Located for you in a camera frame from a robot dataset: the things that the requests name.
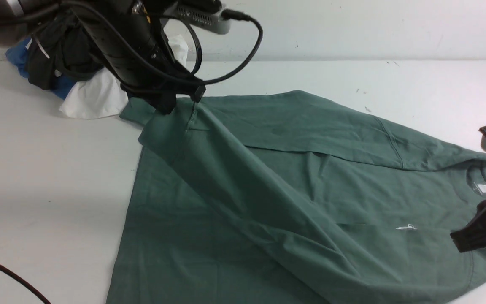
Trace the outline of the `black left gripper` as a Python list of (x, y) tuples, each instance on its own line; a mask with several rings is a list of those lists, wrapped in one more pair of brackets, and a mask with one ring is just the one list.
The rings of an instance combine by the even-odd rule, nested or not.
[(173, 112), (176, 92), (183, 92), (195, 103), (206, 87), (199, 78), (183, 84), (165, 77), (175, 76), (174, 59), (165, 56), (167, 41), (157, 42), (151, 24), (142, 13), (134, 14), (135, 0), (66, 0), (97, 46), (97, 57), (123, 85), (123, 88), (163, 115)]

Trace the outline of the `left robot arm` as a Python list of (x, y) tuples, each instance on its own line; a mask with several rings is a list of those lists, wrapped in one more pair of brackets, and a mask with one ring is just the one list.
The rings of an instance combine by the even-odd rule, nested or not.
[(205, 86), (178, 63), (164, 33), (175, 0), (0, 0), (0, 47), (29, 38), (29, 82), (61, 92), (112, 73), (123, 92), (169, 114), (177, 95), (200, 101)]

